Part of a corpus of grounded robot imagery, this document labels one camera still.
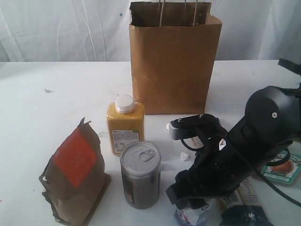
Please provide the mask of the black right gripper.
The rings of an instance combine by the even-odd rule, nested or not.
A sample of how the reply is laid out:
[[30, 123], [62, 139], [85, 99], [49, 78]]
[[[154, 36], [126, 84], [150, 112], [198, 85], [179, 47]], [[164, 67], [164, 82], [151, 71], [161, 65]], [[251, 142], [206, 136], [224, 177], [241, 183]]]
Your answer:
[[223, 197], [252, 173], [252, 169], [237, 155], [226, 138], [227, 131], [220, 123], [217, 133], [207, 137], [199, 132], [202, 148], [195, 150], [193, 165], [177, 175], [176, 183], [166, 194], [177, 209], [207, 209], [205, 197]]

